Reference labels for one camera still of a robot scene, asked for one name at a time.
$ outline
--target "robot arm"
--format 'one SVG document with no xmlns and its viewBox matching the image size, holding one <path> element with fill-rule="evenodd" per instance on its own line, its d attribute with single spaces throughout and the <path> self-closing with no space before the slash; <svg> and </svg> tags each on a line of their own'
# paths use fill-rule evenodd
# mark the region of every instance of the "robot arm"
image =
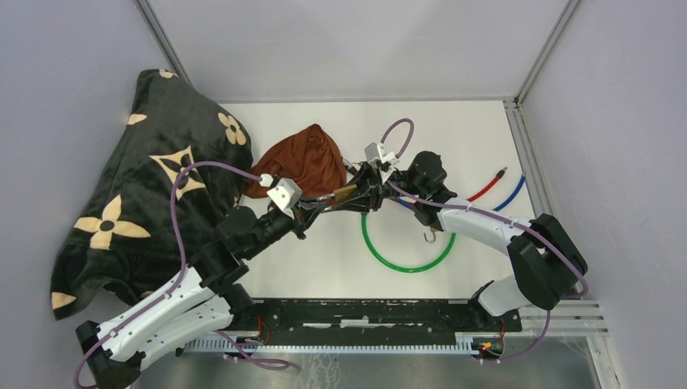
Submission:
<svg viewBox="0 0 687 389">
<path fill-rule="evenodd" d="M 83 351 L 94 348 L 87 363 L 100 389 L 122 389 L 130 385 L 151 363 L 176 347 L 213 330 L 228 327 L 253 302 L 240 284 L 248 260 L 294 232 L 305 239 L 304 231 L 321 213 L 333 211 L 376 211 L 384 199 L 398 197 L 390 185 L 403 188 L 433 203 L 473 207 L 443 185 L 446 171 L 441 158 L 420 152 L 407 171 L 393 169 L 398 161 L 383 145 L 365 149 L 368 161 L 347 186 L 319 198 L 304 198 L 291 180 L 265 177 L 271 189 L 271 208 L 257 218 L 250 208 L 235 207 L 217 225 L 217 238 L 208 242 L 190 259 L 190 267 L 177 290 L 168 293 L 163 285 L 151 296 L 100 325 L 85 322 L 76 330 Z M 551 310 L 575 285 L 577 279 L 538 241 L 500 221 L 478 212 L 438 208 L 422 203 L 414 207 L 416 218 L 434 229 L 459 233 L 493 247 L 509 256 L 514 275 L 480 288 L 471 302 L 487 315 L 497 317 L 508 310 L 534 304 Z M 535 220 L 510 218 L 534 229 L 553 243 L 583 274 L 587 264 L 558 221 L 549 215 Z M 141 307 L 159 302 L 143 314 Z M 114 331 L 122 321 L 136 316 L 128 326 Z"/>
</svg>

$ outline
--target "brown cloth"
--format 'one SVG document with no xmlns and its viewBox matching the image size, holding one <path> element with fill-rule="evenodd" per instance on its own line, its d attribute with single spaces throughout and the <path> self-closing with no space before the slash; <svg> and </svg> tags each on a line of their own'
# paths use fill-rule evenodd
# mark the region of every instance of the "brown cloth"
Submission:
<svg viewBox="0 0 687 389">
<path fill-rule="evenodd" d="M 321 196 L 346 185 L 346 166 L 334 140 L 313 124 L 272 146 L 250 172 L 291 178 L 305 196 Z M 267 188 L 246 180 L 243 193 L 253 199 L 267 197 Z"/>
</svg>

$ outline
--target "gray wall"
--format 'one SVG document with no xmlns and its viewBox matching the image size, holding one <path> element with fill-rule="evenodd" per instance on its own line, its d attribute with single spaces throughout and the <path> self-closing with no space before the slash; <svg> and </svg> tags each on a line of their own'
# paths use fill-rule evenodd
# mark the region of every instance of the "gray wall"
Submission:
<svg viewBox="0 0 687 389">
<path fill-rule="evenodd" d="M 685 387 L 687 2 L 584 2 L 524 104 L 630 388 Z"/>
<path fill-rule="evenodd" d="M 70 387 L 75 327 L 122 306 L 104 296 L 55 322 L 54 255 L 124 130 L 137 74 L 167 65 L 131 0 L 0 9 L 0 387 Z"/>
<path fill-rule="evenodd" d="M 221 101 L 514 96 L 565 0 L 151 0 Z"/>
</svg>

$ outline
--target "black blanket with flower pattern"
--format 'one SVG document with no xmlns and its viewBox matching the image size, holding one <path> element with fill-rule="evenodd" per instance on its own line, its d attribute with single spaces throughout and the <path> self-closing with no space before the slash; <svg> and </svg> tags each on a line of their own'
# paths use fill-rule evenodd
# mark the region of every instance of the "black blanket with flower pattern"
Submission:
<svg viewBox="0 0 687 389">
<path fill-rule="evenodd" d="M 200 160 L 248 170 L 250 138 L 174 73 L 143 71 L 124 134 L 58 253 L 50 285 L 56 319 L 80 312 L 101 289 L 133 305 L 174 276 L 170 191 L 179 172 Z M 208 167 L 181 183 L 177 218 L 189 256 L 213 238 L 242 186 L 242 177 Z"/>
</svg>

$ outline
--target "white floor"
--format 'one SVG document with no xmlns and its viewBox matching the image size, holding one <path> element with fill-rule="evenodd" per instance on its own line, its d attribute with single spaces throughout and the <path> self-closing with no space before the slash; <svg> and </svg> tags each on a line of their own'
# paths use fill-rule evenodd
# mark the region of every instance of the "white floor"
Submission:
<svg viewBox="0 0 687 389">
<path fill-rule="evenodd" d="M 398 118 L 415 122 L 415 135 L 399 169 L 407 168 L 422 150 L 442 156 L 449 176 L 446 185 L 469 197 L 486 185 L 504 166 L 503 179 L 476 203 L 495 207 L 516 187 L 521 169 L 500 101 L 366 102 L 238 104 L 224 106 L 240 120 L 259 157 L 274 143 L 310 124 L 318 123 L 351 161 L 364 159 L 364 148 L 378 141 Z M 399 126 L 386 145 L 398 150 L 407 125 Z M 259 217 L 265 199 L 244 200 Z M 533 216 L 527 188 L 502 212 Z M 449 235 L 437 235 L 428 244 L 427 228 L 409 210 L 384 202 L 368 217 L 370 237 L 391 262 L 414 267 L 436 258 Z M 512 274 L 510 261 L 499 252 L 459 237 L 450 255 L 434 269 L 417 274 L 392 271 L 367 250 L 361 235 L 361 217 L 335 212 L 319 217 L 299 241 L 289 234 L 248 262 L 250 272 L 241 279 L 253 297 L 309 298 L 467 298 L 482 284 Z"/>
</svg>

